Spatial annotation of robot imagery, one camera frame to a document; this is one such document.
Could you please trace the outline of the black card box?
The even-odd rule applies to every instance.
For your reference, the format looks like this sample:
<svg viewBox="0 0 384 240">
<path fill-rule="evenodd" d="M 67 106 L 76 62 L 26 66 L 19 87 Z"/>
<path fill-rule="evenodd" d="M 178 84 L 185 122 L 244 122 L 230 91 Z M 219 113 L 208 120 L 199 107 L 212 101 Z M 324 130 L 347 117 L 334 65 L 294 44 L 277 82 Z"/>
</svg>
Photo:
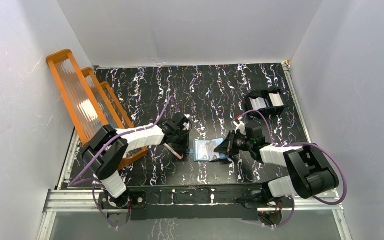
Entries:
<svg viewBox="0 0 384 240">
<path fill-rule="evenodd" d="M 282 100 L 283 100 L 284 106 L 273 107 L 272 102 L 271 102 L 270 97 L 269 97 L 269 93 L 279 93 L 281 95 Z M 264 117 L 269 117 L 271 115 L 273 115 L 273 116 L 280 115 L 284 111 L 284 109 L 286 109 L 288 107 L 287 101 L 286 101 L 284 94 L 280 88 L 268 88 L 268 89 L 262 89 L 262 90 L 258 90 L 258 89 L 252 90 L 250 93 L 248 93 L 244 97 L 244 109 L 245 109 L 245 111 L 254 110 L 252 108 L 251 103 L 250 103 L 250 98 L 253 98 L 253 99 L 264 98 L 264 99 L 266 99 L 267 108 L 258 110 L 258 112 L 260 112 Z"/>
</svg>

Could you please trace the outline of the blue leather card holder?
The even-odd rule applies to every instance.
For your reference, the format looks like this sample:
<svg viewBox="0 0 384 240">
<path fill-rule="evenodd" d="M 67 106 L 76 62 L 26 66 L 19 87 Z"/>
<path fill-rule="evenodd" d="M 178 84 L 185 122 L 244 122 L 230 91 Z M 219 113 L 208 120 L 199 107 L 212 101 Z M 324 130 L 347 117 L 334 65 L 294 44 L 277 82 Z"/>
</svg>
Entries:
<svg viewBox="0 0 384 240">
<path fill-rule="evenodd" d="M 220 162 L 227 160 L 229 158 L 227 154 L 214 151 L 224 140 L 224 138 L 194 140 L 193 160 L 195 162 Z"/>
</svg>

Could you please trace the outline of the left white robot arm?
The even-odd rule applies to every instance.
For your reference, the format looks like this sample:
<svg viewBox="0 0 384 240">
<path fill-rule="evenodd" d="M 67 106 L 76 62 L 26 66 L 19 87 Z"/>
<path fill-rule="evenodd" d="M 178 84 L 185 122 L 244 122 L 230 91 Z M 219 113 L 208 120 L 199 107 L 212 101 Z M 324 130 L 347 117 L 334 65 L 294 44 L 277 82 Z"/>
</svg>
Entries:
<svg viewBox="0 0 384 240">
<path fill-rule="evenodd" d="M 159 145 L 172 145 L 180 152 L 188 147 L 191 127 L 191 116 L 181 112 L 142 127 L 116 129 L 105 125 L 82 147 L 81 158 L 109 193 L 110 202 L 124 208 L 130 198 L 118 168 L 126 153 Z"/>
</svg>

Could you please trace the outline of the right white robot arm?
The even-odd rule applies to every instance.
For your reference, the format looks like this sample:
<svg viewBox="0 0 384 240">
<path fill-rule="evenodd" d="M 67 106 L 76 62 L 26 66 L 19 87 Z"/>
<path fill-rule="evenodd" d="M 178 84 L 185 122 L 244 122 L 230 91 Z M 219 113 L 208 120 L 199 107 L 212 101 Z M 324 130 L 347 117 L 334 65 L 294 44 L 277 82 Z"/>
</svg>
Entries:
<svg viewBox="0 0 384 240">
<path fill-rule="evenodd" d="M 334 168 L 316 146 L 275 146 L 266 141 L 258 122 L 235 123 L 236 130 L 215 147 L 216 153 L 236 156 L 248 152 L 258 162 L 287 168 L 287 176 L 263 184 L 259 197 L 266 206 L 275 207 L 282 197 L 308 199 L 339 186 Z"/>
</svg>

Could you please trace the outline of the white credit card stack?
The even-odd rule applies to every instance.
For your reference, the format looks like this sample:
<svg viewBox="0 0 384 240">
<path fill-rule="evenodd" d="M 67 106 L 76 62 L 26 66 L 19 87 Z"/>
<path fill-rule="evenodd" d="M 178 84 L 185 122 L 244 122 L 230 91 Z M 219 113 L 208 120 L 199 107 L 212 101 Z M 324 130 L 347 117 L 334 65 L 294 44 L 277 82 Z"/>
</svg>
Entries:
<svg viewBox="0 0 384 240">
<path fill-rule="evenodd" d="M 258 111 L 261 109 L 266 109 L 268 107 L 265 98 L 258 97 L 258 98 L 250 98 L 249 100 L 253 110 Z"/>
</svg>

